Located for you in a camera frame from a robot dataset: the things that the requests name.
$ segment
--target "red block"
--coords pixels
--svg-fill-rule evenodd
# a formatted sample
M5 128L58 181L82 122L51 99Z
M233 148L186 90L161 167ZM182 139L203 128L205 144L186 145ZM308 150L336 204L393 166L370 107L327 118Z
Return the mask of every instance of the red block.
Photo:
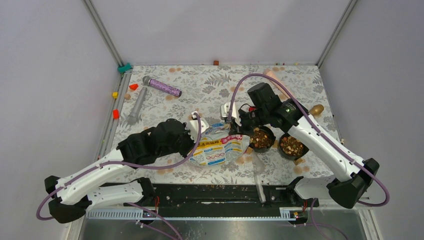
M118 111L118 109L113 110L113 119L119 119L119 111Z
M139 85L137 83L129 85L129 89L131 89L133 91L136 90L138 87L139 87Z

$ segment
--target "gray floor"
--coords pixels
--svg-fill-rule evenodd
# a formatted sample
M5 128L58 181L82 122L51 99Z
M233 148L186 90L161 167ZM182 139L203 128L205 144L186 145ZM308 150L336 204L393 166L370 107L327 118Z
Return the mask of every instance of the gray floor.
M317 223L333 225L347 234L351 240L366 239L359 215L355 210L314 210ZM187 240L321 240L324 239L314 226L284 227L285 221L172 221L184 239ZM174 235L162 221L151 226ZM345 238L337 231L321 228L333 240ZM153 230L136 226L129 220L86 219L80 240L167 240Z

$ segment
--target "black bowl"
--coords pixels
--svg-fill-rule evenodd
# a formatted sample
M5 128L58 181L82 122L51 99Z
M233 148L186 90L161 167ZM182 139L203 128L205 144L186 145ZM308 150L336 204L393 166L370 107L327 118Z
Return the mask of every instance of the black bowl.
M259 129L268 134L268 137L272 140L271 145L267 147L258 148L258 147L255 147L255 144L251 143L249 146L257 153L265 153L274 145L274 142L276 141L276 136L274 135L273 131L271 131L269 127L260 126Z
M290 134L284 133L279 138L279 141L278 141L278 152L283 158L296 161L296 160L300 159L301 157L303 157L307 152L309 152L309 148L305 144L302 143L303 144L303 152L300 156L291 156L291 155L288 155L287 153L285 153L283 151L283 149L281 148L281 142L283 141L283 138L288 138L288 137L290 137Z

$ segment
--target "floral tablecloth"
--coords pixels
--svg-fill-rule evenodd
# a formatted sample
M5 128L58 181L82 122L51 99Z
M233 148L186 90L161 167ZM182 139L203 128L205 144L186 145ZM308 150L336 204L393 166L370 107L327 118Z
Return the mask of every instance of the floral tablecloth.
M136 91L128 90L130 100L126 100L120 111L119 123L113 138L112 147L124 140L128 135L139 133L149 127L155 127L159 122L169 118L186 122L190 113L197 110L209 124L221 122L220 105L229 102L237 82L247 74L262 73L272 69L276 76L294 93L295 97L307 108L322 104L324 112L316 118L333 137L338 138L327 95L324 90L320 73L316 66L263 66L263 65L151 65L134 66L130 85L138 83ZM174 97L160 90L148 87L148 92L140 111L140 119L135 125L127 124L127 116L141 90L142 78L146 75L158 81L182 90L181 97ZM236 96L236 103L251 104L247 90L260 82L267 82L260 77L252 77L244 81ZM281 92L270 84L281 99ZM272 128L277 139L283 134L281 130ZM266 153L258 154L265 165L260 175L263 184L289 184L298 176L308 178L325 177L332 174L330 169L311 151L302 159L301 164L282 158L275 147ZM179 154L158 158L153 166L165 166L182 160ZM173 184L255 184L252 157L244 154L236 161L226 165L209 167L194 166L189 162L165 169L137 169L131 173L116 177L116 182L129 182L146 177L152 183Z

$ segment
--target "purple microphone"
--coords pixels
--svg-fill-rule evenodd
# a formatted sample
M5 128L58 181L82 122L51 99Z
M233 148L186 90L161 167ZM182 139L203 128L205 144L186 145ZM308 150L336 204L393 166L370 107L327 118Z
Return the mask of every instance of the purple microphone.
M150 76L144 76L143 77L143 84L147 85L147 86L151 86L155 89L159 89L161 91L164 91L165 93L174 95L176 97L181 97L181 93L182 93L181 90L179 90L179 89L177 89L173 86L166 85L163 82L160 82L156 79L151 78Z

